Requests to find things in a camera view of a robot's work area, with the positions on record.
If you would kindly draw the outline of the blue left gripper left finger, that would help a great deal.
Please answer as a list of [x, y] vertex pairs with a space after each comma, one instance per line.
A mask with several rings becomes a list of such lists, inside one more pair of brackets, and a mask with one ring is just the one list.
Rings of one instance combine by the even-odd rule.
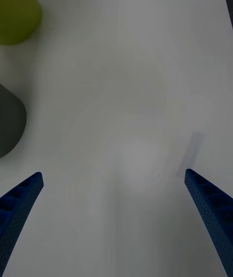
[[42, 173], [36, 172], [0, 198], [0, 276], [43, 186]]

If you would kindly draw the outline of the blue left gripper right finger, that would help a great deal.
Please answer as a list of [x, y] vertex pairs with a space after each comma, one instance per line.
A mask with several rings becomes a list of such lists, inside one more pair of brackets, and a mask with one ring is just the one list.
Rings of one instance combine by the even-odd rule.
[[227, 276], [233, 276], [233, 199], [192, 169], [186, 170], [184, 183]]

